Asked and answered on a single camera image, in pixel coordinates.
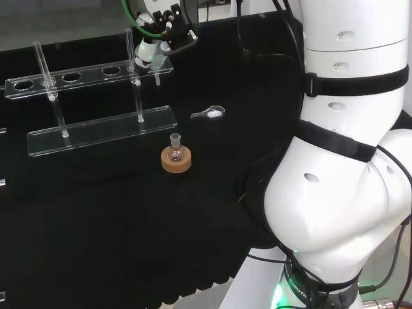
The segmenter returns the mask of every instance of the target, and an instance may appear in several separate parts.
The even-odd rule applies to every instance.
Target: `black cable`
[[[409,180],[409,183],[412,188],[412,176],[410,175],[409,171],[403,166],[403,164],[400,163],[399,160],[395,158],[395,156],[393,156],[389,151],[384,149],[382,146],[378,145],[377,149],[382,151],[386,156],[388,156],[392,161],[394,161],[399,166],[399,168],[402,170],[402,172],[404,172],[405,176]],[[412,242],[409,246],[409,269],[407,272],[407,279],[406,279],[405,287],[402,293],[400,294],[400,297],[399,297],[399,300],[397,301],[395,309],[399,309],[399,306],[402,303],[409,286],[411,285],[411,280],[412,280],[412,259],[411,258],[412,258]]]
[[[279,264],[291,264],[291,265],[295,266],[291,261],[280,261],[280,260],[277,260],[277,259],[264,259],[263,257],[253,256],[253,255],[251,255],[251,254],[248,254],[247,256],[248,256],[249,258],[256,259],[256,260],[262,261],[262,262],[279,263]],[[326,284],[321,278],[319,278],[318,276],[316,276],[316,275],[315,275],[314,273],[312,273],[310,270],[306,269],[306,268],[303,267],[303,266],[301,266],[301,268],[302,268],[305,272],[307,272],[308,274],[310,274],[313,278],[315,278],[315,279],[318,280],[320,283],[322,283],[323,285]]]
[[[386,275],[385,279],[381,283],[379,283],[378,285],[360,286],[359,287],[359,293],[361,295],[366,294],[366,293],[370,293],[370,292],[374,292],[377,289],[382,288],[389,281],[390,277],[393,274],[395,266],[397,264],[398,253],[399,253],[399,248],[400,248],[400,242],[402,240],[402,235],[405,231],[405,228],[407,227],[408,224],[409,224],[409,221],[403,223],[402,227],[400,228],[400,231],[399,231],[399,234],[398,234],[398,239],[397,239],[397,244],[396,244],[396,247],[395,247],[395,253],[393,254],[392,265],[391,265],[391,268],[390,268],[388,274]]]
[[[410,303],[409,301],[392,301],[393,306],[398,306],[398,303],[400,307],[404,307],[404,308],[411,308],[412,309],[412,303]]]
[[[189,22],[189,25],[192,28],[192,20],[191,20],[191,17],[189,16],[189,14],[187,13],[186,0],[183,0],[183,9],[185,10],[187,21]]]
[[[286,12],[288,14],[289,24],[292,28],[293,33],[294,33],[295,40],[297,41],[299,51],[301,52],[301,57],[302,57],[301,61],[304,61],[304,59],[303,59],[303,40],[302,40],[302,37],[300,36],[299,29],[297,27],[296,20],[295,20],[292,8],[290,7],[289,0],[283,0],[283,3],[285,4]]]
[[[253,256],[251,254],[248,254],[247,257],[251,259],[256,259],[262,262],[268,262],[268,263],[292,264],[291,261],[280,261],[278,259],[264,259],[263,257]]]
[[[253,255],[251,255],[251,254],[248,254],[247,257],[248,257],[248,258],[252,258],[252,259],[256,259],[256,260],[262,261],[262,262],[279,263],[279,264],[291,264],[291,265],[294,265],[291,261],[280,261],[280,260],[278,260],[278,259],[265,259],[265,258],[263,258],[263,257],[253,256]],[[325,285],[325,282],[324,282],[321,278],[317,277],[315,274],[313,274],[311,271],[309,271],[308,269],[306,269],[306,268],[303,267],[302,265],[300,265],[300,267],[301,267],[305,272],[307,272],[308,274],[310,274],[311,276],[313,276],[314,278],[316,278],[316,280],[318,280],[320,283],[322,283],[322,284]],[[307,293],[308,295],[310,295],[310,289],[309,289],[308,287],[306,287],[306,293]],[[329,292],[326,293],[326,298],[325,298],[325,299],[327,299],[328,297],[329,297]],[[307,309],[307,307],[306,307],[306,308],[303,308],[303,307],[289,307],[289,306],[281,306],[281,307],[277,307],[276,309],[283,308],[283,307],[285,307],[285,308],[287,307],[287,308]]]
[[[299,68],[304,73],[304,66],[303,66],[303,62],[302,62],[303,58],[301,56],[301,50],[300,50],[300,47],[299,47],[299,43],[296,39],[296,36],[295,36],[292,28],[290,27],[290,25],[289,25],[289,23],[288,23],[288,21],[285,17],[285,14],[283,13],[283,9],[282,9],[281,5],[279,4],[279,1],[278,0],[272,0],[272,2],[275,5],[276,10],[278,11],[283,23],[285,24],[286,29],[288,30],[288,32],[290,34],[290,37],[292,38],[292,42],[294,44],[295,52],[296,52],[298,63],[299,63]]]

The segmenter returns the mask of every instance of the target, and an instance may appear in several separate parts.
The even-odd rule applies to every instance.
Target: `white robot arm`
[[[360,78],[390,77],[402,70],[407,74],[409,0],[300,3],[305,71],[314,73],[309,88],[317,87],[317,79],[361,83]],[[336,95],[305,95],[301,122],[359,145],[380,145],[412,173],[412,131],[388,132],[402,110],[403,85],[362,95],[334,89]],[[268,184],[265,212],[274,234],[294,251],[300,265],[326,284],[341,284],[355,278],[372,252],[411,214],[411,184],[381,150],[365,162],[320,144],[293,138]],[[306,306],[288,278],[284,274],[281,280],[288,305]],[[359,296],[350,308],[363,308]]]

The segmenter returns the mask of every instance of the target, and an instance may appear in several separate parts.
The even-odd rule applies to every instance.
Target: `rack hole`
[[[319,183],[319,178],[313,174],[306,173],[303,175],[309,182]]]
[[[343,103],[339,103],[339,102],[332,102],[328,104],[330,109],[333,109],[334,111],[343,111],[346,106]]]
[[[120,72],[120,68],[118,66],[111,66],[109,68],[104,68],[102,72],[104,75],[116,75]]]
[[[23,80],[14,85],[14,88],[19,91],[27,90],[33,87],[33,82],[31,80]]]
[[[389,173],[390,175],[395,175],[395,172],[393,171],[393,169],[392,169],[390,166],[387,166],[387,167],[386,167],[386,170],[388,171],[388,173]]]
[[[70,73],[70,74],[65,74],[63,76],[63,80],[66,82],[75,82],[76,80],[79,80],[82,77],[82,75],[78,72],[75,73]]]

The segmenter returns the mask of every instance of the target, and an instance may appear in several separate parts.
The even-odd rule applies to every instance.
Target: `black cloth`
[[[244,17],[248,49],[292,54],[275,16]],[[173,130],[30,158],[26,134],[55,126],[52,108],[44,96],[0,98],[0,290],[12,309],[158,308],[225,282],[250,247],[272,243],[236,204],[235,182],[290,138],[299,73],[278,56],[241,64],[237,39],[234,19],[203,24],[198,44],[171,58],[175,69],[160,87],[142,79],[144,108],[170,105]],[[123,35],[44,53],[51,71],[127,58]],[[2,80],[39,72],[32,48],[0,53],[0,63]],[[59,93],[66,122],[132,111],[130,87]],[[226,115],[190,120],[210,105]],[[173,132],[192,151],[181,176],[160,167]]]

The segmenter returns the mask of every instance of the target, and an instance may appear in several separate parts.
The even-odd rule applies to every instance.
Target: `black strap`
[[[351,79],[331,79],[318,77],[316,73],[305,75],[305,92],[308,97],[329,95],[336,97],[357,97],[377,95],[399,89],[407,83],[409,66],[389,74],[356,77]]]
[[[345,297],[348,299],[345,299],[345,300],[341,299],[340,306],[338,306],[339,302],[337,301],[337,299],[334,301],[336,308],[349,308],[350,305],[354,302],[354,300],[357,297],[357,294],[358,294],[357,280],[359,276],[361,275],[361,272],[362,271],[360,271],[356,275],[356,277],[354,277],[352,280],[349,280],[347,282],[323,284],[313,279],[305,279],[303,275],[299,272],[299,270],[296,267],[293,267],[291,264],[288,264],[288,263],[285,264],[285,268],[284,268],[286,281],[290,289],[295,294],[295,296],[304,304],[307,303],[308,296],[310,296],[309,298],[310,304],[311,306],[314,306],[315,308],[317,307],[321,308],[321,303],[324,303],[325,301],[327,301],[326,293],[342,290],[344,288],[348,288],[349,286],[351,286],[349,290],[343,292],[344,294],[350,294],[350,295],[347,295],[347,297]],[[322,292],[324,293],[324,295],[320,295],[321,299],[315,299],[316,293],[314,293],[314,291]]]
[[[298,121],[295,136],[316,147],[365,163],[372,159],[376,151],[373,146],[357,142],[304,120]]]

